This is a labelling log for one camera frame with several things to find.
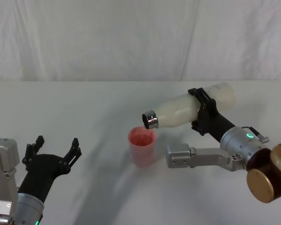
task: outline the plastic cup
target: plastic cup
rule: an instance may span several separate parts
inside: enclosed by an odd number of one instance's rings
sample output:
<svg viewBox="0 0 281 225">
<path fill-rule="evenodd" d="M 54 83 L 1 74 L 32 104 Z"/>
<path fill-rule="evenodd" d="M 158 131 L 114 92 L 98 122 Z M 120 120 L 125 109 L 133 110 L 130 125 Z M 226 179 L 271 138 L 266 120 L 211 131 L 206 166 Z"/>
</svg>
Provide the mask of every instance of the plastic cup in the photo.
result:
<svg viewBox="0 0 281 225">
<path fill-rule="evenodd" d="M 130 155 L 133 163 L 139 167 L 147 167 L 153 163 L 156 135 L 153 130 L 135 127 L 128 134 Z"/>
</svg>

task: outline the white curtain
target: white curtain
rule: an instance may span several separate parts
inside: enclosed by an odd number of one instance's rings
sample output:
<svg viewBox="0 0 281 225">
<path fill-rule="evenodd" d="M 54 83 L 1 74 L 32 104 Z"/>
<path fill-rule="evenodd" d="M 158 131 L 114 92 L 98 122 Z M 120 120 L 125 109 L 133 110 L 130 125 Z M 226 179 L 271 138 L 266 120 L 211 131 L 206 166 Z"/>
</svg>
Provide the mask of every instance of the white curtain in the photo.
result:
<svg viewBox="0 0 281 225">
<path fill-rule="evenodd" d="M 281 0 L 0 0 L 0 80 L 281 79 Z"/>
</svg>

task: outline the white bottle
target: white bottle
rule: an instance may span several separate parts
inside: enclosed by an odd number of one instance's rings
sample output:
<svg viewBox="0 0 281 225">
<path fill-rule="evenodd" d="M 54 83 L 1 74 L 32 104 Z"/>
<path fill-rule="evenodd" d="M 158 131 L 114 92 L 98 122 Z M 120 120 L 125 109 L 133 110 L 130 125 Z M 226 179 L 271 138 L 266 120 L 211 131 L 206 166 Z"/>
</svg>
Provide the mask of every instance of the white bottle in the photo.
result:
<svg viewBox="0 0 281 225">
<path fill-rule="evenodd" d="M 230 109 L 235 103 L 235 92 L 229 83 L 220 83 L 204 88 L 214 100 L 218 111 Z M 200 103 L 196 97 L 186 93 L 161 104 L 142 115 L 147 129 L 174 128 L 197 119 Z"/>
</svg>

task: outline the metal bracket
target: metal bracket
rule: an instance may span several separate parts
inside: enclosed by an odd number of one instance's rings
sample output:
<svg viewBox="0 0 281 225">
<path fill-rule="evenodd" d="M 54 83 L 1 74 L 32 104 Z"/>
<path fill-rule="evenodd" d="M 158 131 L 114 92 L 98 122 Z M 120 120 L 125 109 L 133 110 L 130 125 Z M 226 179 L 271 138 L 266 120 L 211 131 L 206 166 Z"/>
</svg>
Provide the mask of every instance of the metal bracket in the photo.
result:
<svg viewBox="0 0 281 225">
<path fill-rule="evenodd" d="M 168 145 L 166 158 L 169 168 L 218 165 L 231 172 L 244 169 L 241 155 L 230 155 L 219 148 L 196 149 L 186 143 Z"/>
<path fill-rule="evenodd" d="M 0 225 L 10 223 L 17 203 L 15 167 L 19 164 L 15 140 L 0 138 Z"/>
</svg>

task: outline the white tabletop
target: white tabletop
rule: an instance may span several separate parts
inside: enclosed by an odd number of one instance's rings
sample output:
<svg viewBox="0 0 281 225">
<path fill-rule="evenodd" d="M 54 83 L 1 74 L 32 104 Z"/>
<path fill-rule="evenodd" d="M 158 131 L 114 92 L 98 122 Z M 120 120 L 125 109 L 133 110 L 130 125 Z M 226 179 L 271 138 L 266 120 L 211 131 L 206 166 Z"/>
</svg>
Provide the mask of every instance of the white tabletop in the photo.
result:
<svg viewBox="0 0 281 225">
<path fill-rule="evenodd" d="M 82 157 L 58 177 L 45 201 L 43 225 L 281 225 L 281 198 L 263 204 L 250 193 L 246 171 L 217 166 L 169 169 L 167 143 L 219 147 L 189 124 L 156 130 L 156 158 L 136 168 L 128 131 L 141 114 L 189 88 L 215 82 L 0 82 L 0 137 L 14 138 L 20 159 L 43 135 L 39 153 L 64 156 L 77 137 Z M 281 81 L 231 82 L 236 106 L 222 114 L 281 143 Z M 19 185 L 25 167 L 17 167 Z"/>
</svg>

